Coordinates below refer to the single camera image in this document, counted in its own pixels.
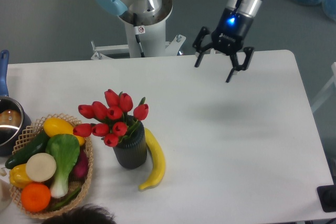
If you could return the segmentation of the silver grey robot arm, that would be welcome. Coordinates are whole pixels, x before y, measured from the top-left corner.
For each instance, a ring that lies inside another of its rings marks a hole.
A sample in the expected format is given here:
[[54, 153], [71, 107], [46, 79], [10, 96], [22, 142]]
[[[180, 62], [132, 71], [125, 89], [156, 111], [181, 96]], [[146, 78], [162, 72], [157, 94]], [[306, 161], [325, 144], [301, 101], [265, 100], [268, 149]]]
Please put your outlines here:
[[[118, 16], [125, 25], [132, 58], [172, 56], [179, 49], [166, 44], [166, 20], [172, 12], [172, 0], [95, 0], [107, 13]], [[253, 47], [244, 47], [245, 37], [263, 0], [228, 0], [214, 31], [202, 27], [192, 47], [196, 67], [204, 53], [216, 50], [230, 57], [232, 69], [226, 79], [248, 69]]]

